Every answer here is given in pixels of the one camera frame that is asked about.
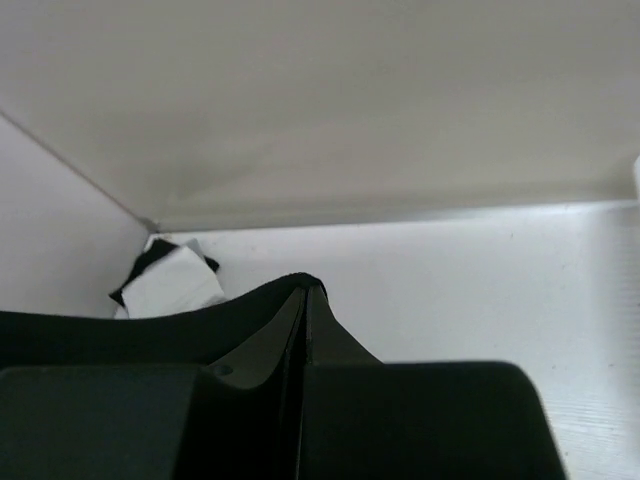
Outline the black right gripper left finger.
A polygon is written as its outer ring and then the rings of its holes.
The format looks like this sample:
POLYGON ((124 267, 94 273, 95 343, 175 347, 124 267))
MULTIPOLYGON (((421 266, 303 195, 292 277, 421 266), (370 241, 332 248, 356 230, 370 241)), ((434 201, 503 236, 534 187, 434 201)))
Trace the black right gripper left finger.
POLYGON ((306 295, 210 364, 1 367, 5 479, 293 479, 306 295))

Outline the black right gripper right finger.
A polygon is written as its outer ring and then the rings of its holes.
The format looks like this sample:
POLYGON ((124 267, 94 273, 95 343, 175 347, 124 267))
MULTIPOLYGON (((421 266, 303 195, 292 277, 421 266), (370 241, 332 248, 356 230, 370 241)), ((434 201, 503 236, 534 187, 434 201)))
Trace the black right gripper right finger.
POLYGON ((503 361, 386 364, 336 320, 322 289, 306 307, 308 479, 562 479, 538 392, 503 361))

